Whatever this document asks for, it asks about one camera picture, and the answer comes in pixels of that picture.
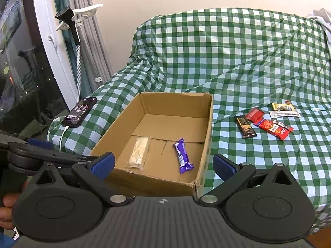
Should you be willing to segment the person left hand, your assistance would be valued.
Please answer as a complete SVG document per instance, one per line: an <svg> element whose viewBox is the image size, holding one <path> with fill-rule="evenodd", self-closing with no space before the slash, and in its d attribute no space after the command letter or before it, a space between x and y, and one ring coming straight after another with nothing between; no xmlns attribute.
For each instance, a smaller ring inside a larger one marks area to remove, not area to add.
<svg viewBox="0 0 331 248"><path fill-rule="evenodd" d="M3 207L0 208L0 226L5 230L13 230L15 228L12 221L12 207L18 200L21 192L27 187L28 182L22 184L19 192L10 192L4 195L2 199Z"/></svg>

